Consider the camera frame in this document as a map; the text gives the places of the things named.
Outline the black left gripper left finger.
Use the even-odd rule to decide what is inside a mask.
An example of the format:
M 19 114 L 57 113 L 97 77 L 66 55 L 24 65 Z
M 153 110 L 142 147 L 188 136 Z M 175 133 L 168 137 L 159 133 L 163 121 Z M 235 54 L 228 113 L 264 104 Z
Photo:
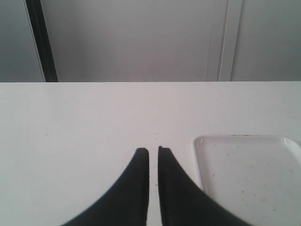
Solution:
M 109 190 L 65 226 L 145 226 L 150 193 L 149 151 L 136 149 Z

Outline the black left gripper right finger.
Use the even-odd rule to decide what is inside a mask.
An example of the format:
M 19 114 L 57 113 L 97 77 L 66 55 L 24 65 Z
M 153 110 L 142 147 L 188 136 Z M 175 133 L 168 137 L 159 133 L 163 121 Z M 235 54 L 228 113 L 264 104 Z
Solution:
M 158 193 L 164 226 L 248 226 L 206 195 L 171 149 L 158 147 Z

